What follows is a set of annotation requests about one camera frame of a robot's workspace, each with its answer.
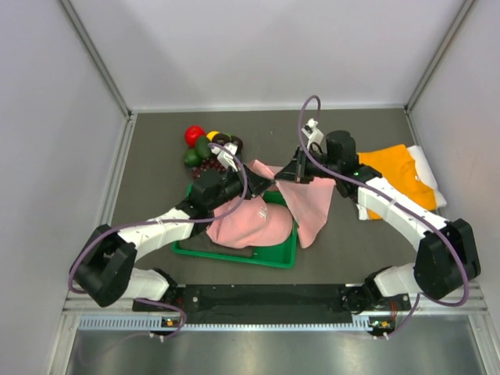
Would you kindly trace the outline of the pink plastic bag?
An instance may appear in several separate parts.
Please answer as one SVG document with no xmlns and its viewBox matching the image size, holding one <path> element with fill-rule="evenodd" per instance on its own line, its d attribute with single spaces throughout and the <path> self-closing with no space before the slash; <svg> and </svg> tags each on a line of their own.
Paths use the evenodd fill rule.
<svg viewBox="0 0 500 375">
<path fill-rule="evenodd" d="M 276 182 L 275 189 L 282 194 L 286 208 L 298 224 L 302 248 L 308 248 L 326 224 L 334 186 L 326 178 L 315 178 L 309 184 Z"/>
</svg>

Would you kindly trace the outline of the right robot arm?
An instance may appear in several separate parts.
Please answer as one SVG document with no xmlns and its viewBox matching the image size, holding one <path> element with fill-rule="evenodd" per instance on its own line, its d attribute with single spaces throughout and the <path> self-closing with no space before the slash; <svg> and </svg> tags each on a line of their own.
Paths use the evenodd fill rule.
<svg viewBox="0 0 500 375">
<path fill-rule="evenodd" d="M 324 138 L 327 151 L 312 151 L 311 146 Z M 367 277 L 364 297 L 370 307 L 382 309 L 394 295 L 402 294 L 424 295 L 446 305 L 445 297 L 458 289 L 462 297 L 454 305 L 466 303 L 480 264 L 472 227 L 465 220 L 447 220 L 398 191 L 379 171 L 359 161 L 355 141 L 345 130 L 323 136 L 306 127 L 298 132 L 298 139 L 292 160 L 274 176 L 279 184 L 334 182 L 342 197 L 381 216 L 416 251 L 414 262 L 389 266 Z"/>
</svg>

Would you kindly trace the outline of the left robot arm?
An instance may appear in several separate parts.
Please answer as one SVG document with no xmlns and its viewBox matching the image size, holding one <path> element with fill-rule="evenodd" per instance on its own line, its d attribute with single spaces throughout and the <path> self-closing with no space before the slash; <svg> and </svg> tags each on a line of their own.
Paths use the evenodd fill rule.
<svg viewBox="0 0 500 375">
<path fill-rule="evenodd" d="M 121 298 L 172 308 L 176 284 L 161 270 L 140 270 L 140 258 L 176 241 L 194 237 L 217 220 L 223 204 L 257 198 L 274 184 L 248 167 L 221 174 L 208 169 L 191 185 L 189 194 L 172 209 L 145 222 L 110 227 L 102 224 L 87 240 L 70 269 L 69 287 L 108 307 Z"/>
</svg>

